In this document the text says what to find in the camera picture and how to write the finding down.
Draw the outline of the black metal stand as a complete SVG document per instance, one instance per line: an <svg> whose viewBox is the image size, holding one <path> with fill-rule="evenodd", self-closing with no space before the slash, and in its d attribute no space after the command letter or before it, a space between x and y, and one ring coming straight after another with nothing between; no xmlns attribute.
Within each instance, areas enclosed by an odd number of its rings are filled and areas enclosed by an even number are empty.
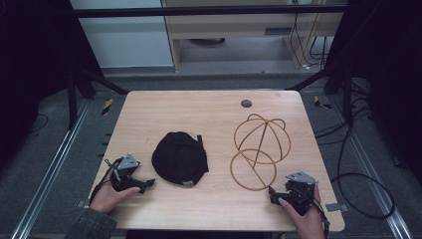
<svg viewBox="0 0 422 239"><path fill-rule="evenodd" d="M87 69L69 69L67 73L67 92L69 103L68 129L73 128L76 125L78 119L76 90L79 90L85 99L92 99L96 95L96 91L92 86L91 81L99 83L102 86L120 95L127 95L129 93L129 90L123 89L115 85L114 83L108 81L105 77L97 75Z"/></svg>
<svg viewBox="0 0 422 239"><path fill-rule="evenodd" d="M328 81L323 88L326 94L334 94L342 88L342 115L349 126L353 126L353 116L351 109L351 70L346 63L332 63L323 70L313 74L304 81L287 88L287 91L300 91L317 80L328 77Z"/></svg>

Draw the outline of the person's right hand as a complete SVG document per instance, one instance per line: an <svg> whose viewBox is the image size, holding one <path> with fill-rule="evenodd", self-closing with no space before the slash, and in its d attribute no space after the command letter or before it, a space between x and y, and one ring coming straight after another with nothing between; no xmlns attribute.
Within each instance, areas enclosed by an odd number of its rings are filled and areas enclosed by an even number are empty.
<svg viewBox="0 0 422 239"><path fill-rule="evenodd" d="M279 200L281 207L293 221L300 239L325 239L322 221L316 206L311 206L305 215L300 215L286 200Z"/></svg>

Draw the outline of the black horizontal bar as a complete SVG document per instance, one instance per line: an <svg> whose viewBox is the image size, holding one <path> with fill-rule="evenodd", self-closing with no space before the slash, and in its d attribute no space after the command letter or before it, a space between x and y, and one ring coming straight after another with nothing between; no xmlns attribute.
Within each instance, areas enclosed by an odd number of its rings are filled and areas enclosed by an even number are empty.
<svg viewBox="0 0 422 239"><path fill-rule="evenodd" d="M75 16L77 18L110 18L242 14L340 13L347 11L348 8L348 4L282 6L204 6L130 9L84 9L70 11L68 12L68 15Z"/></svg>

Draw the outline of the light wooden desk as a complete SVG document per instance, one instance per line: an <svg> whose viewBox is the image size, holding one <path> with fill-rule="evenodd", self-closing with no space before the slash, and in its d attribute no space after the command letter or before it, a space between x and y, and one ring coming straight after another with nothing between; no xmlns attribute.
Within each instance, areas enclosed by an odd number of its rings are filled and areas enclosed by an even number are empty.
<svg viewBox="0 0 422 239"><path fill-rule="evenodd" d="M166 7L334 5L348 0L160 0ZM311 63L312 41L333 37L342 19L340 13L167 16L165 23L172 60L179 66L184 40L241 37L281 37L294 65Z"/></svg>

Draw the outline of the golden wire hat stand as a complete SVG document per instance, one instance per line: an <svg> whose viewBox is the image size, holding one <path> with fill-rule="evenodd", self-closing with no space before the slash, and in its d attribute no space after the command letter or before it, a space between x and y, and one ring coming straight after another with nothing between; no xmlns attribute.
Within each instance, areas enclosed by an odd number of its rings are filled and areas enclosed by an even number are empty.
<svg viewBox="0 0 422 239"><path fill-rule="evenodd" d="M283 119L265 119L250 114L233 133L235 154L230 174L242 188L269 188L278 176L278 165L291 152L292 140Z"/></svg>

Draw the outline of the aluminium floor rail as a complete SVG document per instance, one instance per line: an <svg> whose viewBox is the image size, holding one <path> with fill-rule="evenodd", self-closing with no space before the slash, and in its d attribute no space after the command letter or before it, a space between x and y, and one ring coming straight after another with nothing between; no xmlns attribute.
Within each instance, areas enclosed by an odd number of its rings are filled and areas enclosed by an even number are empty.
<svg viewBox="0 0 422 239"><path fill-rule="evenodd" d="M336 175L334 181L338 185L340 192L343 192L341 187L341 180L346 177L362 177L368 181L370 192L375 198L376 205L380 209L380 215L371 215L369 213L363 213L357 206L353 205L348 201L348 198L344 196L344 200L348 206L354 211L358 212L366 218L378 221L386 221L395 239L414 239L410 232L405 220L403 219L398 207L396 206L396 200L392 196L392 193L386 187L386 184L381 180L378 172L371 163L368 154L366 153L361 140L357 134L353 131L353 127L349 126L342 115L341 100L338 97L329 97L332 103L333 110L336 112L340 123L346 125L344 130L345 136L341 141L340 153L336 165ZM360 172L342 172L341 163L345 145L349 143L354 153L354 158L360 167Z"/></svg>
<svg viewBox="0 0 422 239"><path fill-rule="evenodd" d="M65 162L69 151L80 131L80 128L86 118L88 109L90 107L91 100L82 100L81 107L77 111L77 118L73 126L70 127L61 141L59 148L57 149L52 162L50 163L41 183L39 184L35 195L33 196L30 204L28 205L22 218L15 227L11 234L11 239L27 239L34 223L36 222L41 209L43 208L45 201L54 185L57 176Z"/></svg>

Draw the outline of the black curtain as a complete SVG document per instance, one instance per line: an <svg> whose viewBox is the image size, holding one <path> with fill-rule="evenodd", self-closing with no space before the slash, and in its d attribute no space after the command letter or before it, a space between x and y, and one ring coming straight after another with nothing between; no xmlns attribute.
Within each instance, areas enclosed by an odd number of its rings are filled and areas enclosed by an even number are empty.
<svg viewBox="0 0 422 239"><path fill-rule="evenodd" d="M78 65L103 72L77 18L71 0L0 0L0 170L26 138L39 102L67 87L60 53L70 50Z"/></svg>
<svg viewBox="0 0 422 239"><path fill-rule="evenodd" d="M422 184L422 0L348 0L328 61L348 41L351 74L369 81L375 118Z"/></svg>

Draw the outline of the black cap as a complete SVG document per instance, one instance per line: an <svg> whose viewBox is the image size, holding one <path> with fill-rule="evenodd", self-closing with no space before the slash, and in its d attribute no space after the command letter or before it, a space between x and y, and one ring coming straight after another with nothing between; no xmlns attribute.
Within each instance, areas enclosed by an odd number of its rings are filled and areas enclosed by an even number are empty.
<svg viewBox="0 0 422 239"><path fill-rule="evenodd" d="M169 132L157 145L151 162L164 180L183 186L196 185L209 171L202 136L184 131Z"/></svg>

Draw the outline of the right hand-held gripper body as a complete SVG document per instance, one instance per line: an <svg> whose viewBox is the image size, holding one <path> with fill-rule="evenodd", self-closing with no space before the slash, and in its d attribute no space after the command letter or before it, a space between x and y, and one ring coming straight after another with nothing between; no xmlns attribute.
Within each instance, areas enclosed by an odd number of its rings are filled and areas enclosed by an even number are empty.
<svg viewBox="0 0 422 239"><path fill-rule="evenodd" d="M285 183L286 195L283 199L288 202L293 212L305 216L312 208L318 210L315 199L317 180L304 171L288 174Z"/></svg>

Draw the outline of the person's left hand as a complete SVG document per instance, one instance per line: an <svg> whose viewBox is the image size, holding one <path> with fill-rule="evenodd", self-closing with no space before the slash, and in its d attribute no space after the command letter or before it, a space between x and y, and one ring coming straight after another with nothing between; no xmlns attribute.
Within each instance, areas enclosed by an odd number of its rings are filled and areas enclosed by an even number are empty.
<svg viewBox="0 0 422 239"><path fill-rule="evenodd" d="M102 183L102 186L89 205L90 209L103 214L109 214L119 203L139 192L138 187L132 187L123 191L115 191L108 181L109 177L110 173L106 176L105 181Z"/></svg>

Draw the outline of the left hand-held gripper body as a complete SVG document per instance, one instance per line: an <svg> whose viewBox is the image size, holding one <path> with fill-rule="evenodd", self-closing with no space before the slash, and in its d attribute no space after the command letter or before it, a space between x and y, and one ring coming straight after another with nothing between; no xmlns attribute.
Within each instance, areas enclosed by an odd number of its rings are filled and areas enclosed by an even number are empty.
<svg viewBox="0 0 422 239"><path fill-rule="evenodd" d="M131 177L138 167L139 162L130 153L118 158L114 162L109 178L112 188L115 191L123 191L132 187L140 187L141 183Z"/></svg>

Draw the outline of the white cabinet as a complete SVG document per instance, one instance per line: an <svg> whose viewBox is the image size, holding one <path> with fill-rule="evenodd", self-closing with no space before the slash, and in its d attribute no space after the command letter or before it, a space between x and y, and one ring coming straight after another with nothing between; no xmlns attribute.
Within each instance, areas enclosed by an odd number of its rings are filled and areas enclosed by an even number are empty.
<svg viewBox="0 0 422 239"><path fill-rule="evenodd" d="M70 0L75 10L161 8L160 0ZM172 67L163 17L81 18L103 69Z"/></svg>

